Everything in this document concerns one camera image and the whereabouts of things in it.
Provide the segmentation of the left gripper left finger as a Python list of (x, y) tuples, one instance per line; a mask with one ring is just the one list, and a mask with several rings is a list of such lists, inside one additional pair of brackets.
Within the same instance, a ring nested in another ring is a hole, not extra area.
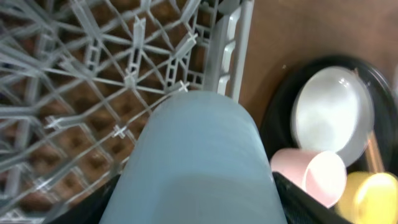
[(107, 181), (71, 210), (53, 219), (50, 224), (98, 224), (120, 176), (118, 174)]

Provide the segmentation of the blue cup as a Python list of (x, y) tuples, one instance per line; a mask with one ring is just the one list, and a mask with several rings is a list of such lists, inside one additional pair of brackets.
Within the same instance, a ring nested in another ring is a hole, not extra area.
[(250, 114), (210, 91), (177, 94), (141, 132), (102, 223), (285, 223)]

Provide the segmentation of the yellow bowl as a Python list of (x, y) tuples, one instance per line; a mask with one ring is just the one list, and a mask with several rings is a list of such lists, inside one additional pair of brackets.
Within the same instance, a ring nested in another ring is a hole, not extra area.
[(397, 223), (397, 178), (385, 172), (350, 173), (335, 210), (351, 223)]

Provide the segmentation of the round black tray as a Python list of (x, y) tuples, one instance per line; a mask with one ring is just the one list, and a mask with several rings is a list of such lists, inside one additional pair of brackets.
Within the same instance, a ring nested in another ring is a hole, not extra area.
[(347, 55), (324, 56), (288, 71), (271, 98), (259, 128), (267, 156), (272, 157), (279, 149), (297, 146), (290, 132), (295, 98), (313, 74), (331, 66), (358, 70), (373, 99), (374, 132), (385, 171), (397, 175), (397, 105), (394, 92), (375, 66)]

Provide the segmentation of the pink cup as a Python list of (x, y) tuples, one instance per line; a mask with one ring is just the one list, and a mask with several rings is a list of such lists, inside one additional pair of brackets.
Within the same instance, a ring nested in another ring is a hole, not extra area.
[(326, 208), (331, 208), (346, 187), (346, 166), (334, 152), (285, 148), (271, 158), (271, 169), (282, 174)]

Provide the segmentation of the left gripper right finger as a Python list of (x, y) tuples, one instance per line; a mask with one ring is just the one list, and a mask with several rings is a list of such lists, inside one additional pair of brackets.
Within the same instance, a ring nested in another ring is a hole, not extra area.
[(272, 173), (288, 223), (351, 224), (278, 172)]

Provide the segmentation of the wooden chopstick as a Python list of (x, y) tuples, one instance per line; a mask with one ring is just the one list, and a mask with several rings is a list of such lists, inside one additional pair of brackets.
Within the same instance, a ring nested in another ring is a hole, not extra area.
[(351, 172), (350, 175), (381, 173), (385, 171), (385, 168), (374, 131), (375, 112), (373, 99), (368, 88), (359, 76), (358, 68), (353, 70), (353, 75), (356, 77), (356, 81), (360, 87), (358, 106), (359, 119), (355, 129), (355, 137), (358, 138), (357, 142), (363, 148), (361, 155), (365, 155), (367, 170), (356, 170)]

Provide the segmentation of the grey plate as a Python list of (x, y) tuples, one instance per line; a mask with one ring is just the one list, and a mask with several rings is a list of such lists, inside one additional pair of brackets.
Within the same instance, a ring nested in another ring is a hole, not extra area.
[(348, 68), (331, 66), (315, 72), (294, 101), (290, 131), (298, 147), (334, 152), (346, 167), (362, 156), (373, 129), (371, 94)]

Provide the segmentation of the grey dishwasher rack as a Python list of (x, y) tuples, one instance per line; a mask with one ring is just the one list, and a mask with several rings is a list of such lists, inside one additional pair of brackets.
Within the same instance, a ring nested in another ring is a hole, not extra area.
[(1, 222), (104, 200), (167, 98), (239, 98), (253, 1), (1, 2)]

